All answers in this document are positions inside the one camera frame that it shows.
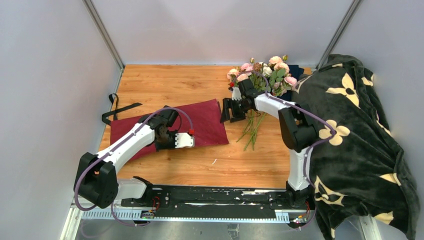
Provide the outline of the pink fake flower bunch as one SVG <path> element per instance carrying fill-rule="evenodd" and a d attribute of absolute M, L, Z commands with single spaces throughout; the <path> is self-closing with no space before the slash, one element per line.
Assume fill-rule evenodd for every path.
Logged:
<path fill-rule="evenodd" d="M 294 90 L 298 83 L 298 80 L 290 73 L 287 59 L 287 55 L 273 56 L 268 62 L 263 62 L 255 61 L 252 57 L 249 62 L 233 67 L 227 72 L 228 89 L 232 93 L 232 88 L 238 87 L 242 96 L 241 83 L 250 80 L 253 88 L 259 93 L 267 92 L 279 98 L 287 91 Z M 247 124 L 237 140 L 240 141 L 246 137 L 247 141 L 243 149 L 247 150 L 248 147 L 254 149 L 259 127 L 267 114 L 253 109 L 245 115 Z"/>

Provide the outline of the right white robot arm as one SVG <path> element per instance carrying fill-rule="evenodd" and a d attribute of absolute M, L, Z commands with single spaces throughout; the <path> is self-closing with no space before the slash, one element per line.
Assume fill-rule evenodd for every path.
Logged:
<path fill-rule="evenodd" d="M 249 110 L 263 112 L 279 120 L 281 137 L 289 149 L 290 160 L 284 199 L 290 208 L 298 209 L 310 195 L 310 154 L 318 138 L 318 125 L 311 117 L 309 107 L 259 91 L 250 80 L 230 90 L 231 97 L 222 100 L 222 123 L 245 120 Z"/>

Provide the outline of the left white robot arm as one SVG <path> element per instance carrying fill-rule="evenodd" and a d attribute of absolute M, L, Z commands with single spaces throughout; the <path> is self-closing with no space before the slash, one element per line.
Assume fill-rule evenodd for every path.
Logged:
<path fill-rule="evenodd" d="M 81 156 L 74 183 L 74 203 L 82 211 L 105 209 L 117 200 L 134 199 L 140 206 L 153 201 L 152 184 L 141 178 L 117 178 L 122 167 L 141 149 L 151 145 L 176 148 L 176 131 L 169 131 L 177 118 L 186 113 L 165 106 L 144 115 L 119 140 L 99 151 Z"/>

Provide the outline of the maroon wrapping paper sheet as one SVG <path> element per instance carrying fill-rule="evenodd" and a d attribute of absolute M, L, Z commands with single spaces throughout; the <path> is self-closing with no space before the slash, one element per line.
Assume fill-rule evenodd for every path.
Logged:
<path fill-rule="evenodd" d="M 225 125 L 220 122 L 221 108 L 216 99 L 177 106 L 188 114 L 193 123 L 195 147 L 226 145 L 229 143 Z M 110 127 L 110 144 L 123 137 L 142 115 L 113 120 Z"/>

